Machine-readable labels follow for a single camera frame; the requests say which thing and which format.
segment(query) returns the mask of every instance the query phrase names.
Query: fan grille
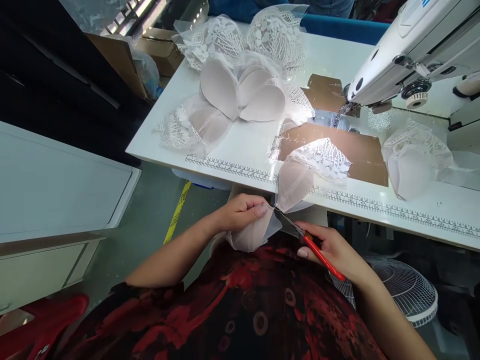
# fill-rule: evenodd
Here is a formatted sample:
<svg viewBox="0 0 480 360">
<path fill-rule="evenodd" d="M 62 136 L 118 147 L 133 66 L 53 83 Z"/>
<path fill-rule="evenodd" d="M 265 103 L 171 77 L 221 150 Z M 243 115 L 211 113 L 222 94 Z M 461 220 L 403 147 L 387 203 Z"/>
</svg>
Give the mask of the fan grille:
<svg viewBox="0 0 480 360">
<path fill-rule="evenodd" d="M 365 256 L 365 261 L 381 279 L 395 303 L 414 328 L 430 322 L 437 314 L 438 293 L 417 270 L 404 262 L 380 256 Z M 352 283 L 330 274 L 335 287 L 356 308 Z"/>
</svg>

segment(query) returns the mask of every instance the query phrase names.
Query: red-handled scissors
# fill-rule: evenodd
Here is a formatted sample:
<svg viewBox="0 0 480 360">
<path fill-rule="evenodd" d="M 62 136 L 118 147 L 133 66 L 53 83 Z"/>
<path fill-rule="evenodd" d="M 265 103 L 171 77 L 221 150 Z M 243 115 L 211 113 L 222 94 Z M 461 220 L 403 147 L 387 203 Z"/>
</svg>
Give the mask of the red-handled scissors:
<svg viewBox="0 0 480 360">
<path fill-rule="evenodd" d="M 298 225 L 296 225 L 293 221 L 291 221 L 288 217 L 286 217 L 284 215 L 283 212 L 280 211 L 280 214 L 283 215 L 283 217 L 290 223 L 292 224 L 295 229 L 299 232 L 299 234 L 301 235 L 302 239 L 306 242 L 306 244 L 308 245 L 308 247 L 313 251 L 313 253 L 316 255 L 317 258 L 320 259 L 320 261 L 323 263 L 323 265 L 325 265 L 325 267 L 333 274 L 335 275 L 335 277 L 340 280 L 341 282 L 345 280 L 345 276 L 343 276 L 331 263 L 330 261 L 328 261 L 325 256 L 322 254 L 322 252 L 320 251 L 319 247 L 315 244 L 314 240 L 318 241 L 319 243 L 321 243 L 322 241 L 310 234 L 308 231 L 303 231 L 303 229 L 301 229 Z"/>
</svg>

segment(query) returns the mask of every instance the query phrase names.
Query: fingernail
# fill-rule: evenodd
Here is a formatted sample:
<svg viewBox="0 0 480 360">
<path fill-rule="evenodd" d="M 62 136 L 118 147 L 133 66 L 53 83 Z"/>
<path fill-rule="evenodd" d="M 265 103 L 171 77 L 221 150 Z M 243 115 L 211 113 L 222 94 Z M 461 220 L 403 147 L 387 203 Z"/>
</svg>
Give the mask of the fingernail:
<svg viewBox="0 0 480 360">
<path fill-rule="evenodd" d="M 298 249 L 296 254 L 297 254 L 297 256 L 299 256 L 301 258 L 308 258 L 309 257 L 309 253 L 307 252 L 307 250 L 305 250 L 303 248 Z"/>
<path fill-rule="evenodd" d="M 266 206 L 259 206 L 255 209 L 255 212 L 258 216 L 265 215 L 267 213 L 268 208 Z"/>
</svg>

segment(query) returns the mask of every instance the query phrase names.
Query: scissor blade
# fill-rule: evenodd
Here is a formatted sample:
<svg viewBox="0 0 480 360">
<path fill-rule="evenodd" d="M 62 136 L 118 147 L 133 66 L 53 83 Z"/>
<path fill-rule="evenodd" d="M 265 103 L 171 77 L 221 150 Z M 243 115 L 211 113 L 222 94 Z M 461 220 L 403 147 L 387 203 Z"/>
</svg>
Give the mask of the scissor blade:
<svg viewBox="0 0 480 360">
<path fill-rule="evenodd" d="M 290 220 L 283 212 L 278 211 L 302 236 L 305 236 L 305 232 L 296 225 L 292 220 Z"/>
</svg>

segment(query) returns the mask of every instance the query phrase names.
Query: ruler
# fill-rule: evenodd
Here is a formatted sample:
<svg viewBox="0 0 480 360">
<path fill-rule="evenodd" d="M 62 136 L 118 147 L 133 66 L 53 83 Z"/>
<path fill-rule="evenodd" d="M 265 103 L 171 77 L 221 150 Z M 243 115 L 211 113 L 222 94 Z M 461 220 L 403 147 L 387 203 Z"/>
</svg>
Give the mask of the ruler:
<svg viewBox="0 0 480 360">
<path fill-rule="evenodd" d="M 185 161 L 207 168 L 217 169 L 229 174 L 255 179 L 272 185 L 276 184 L 278 180 L 278 175 L 271 174 L 269 171 L 258 170 L 252 167 L 240 165 L 238 163 L 221 160 L 219 158 L 213 158 L 209 156 L 196 158 L 194 155 L 187 155 Z M 405 206 L 391 205 L 386 202 L 354 195 L 347 191 L 331 189 L 326 186 L 314 185 L 310 190 L 310 194 L 319 198 L 328 199 L 342 204 L 348 204 L 375 213 L 386 214 L 393 218 L 403 219 L 413 223 L 422 224 L 427 227 L 436 228 L 480 240 L 480 227 L 478 226 L 411 210 Z"/>
</svg>

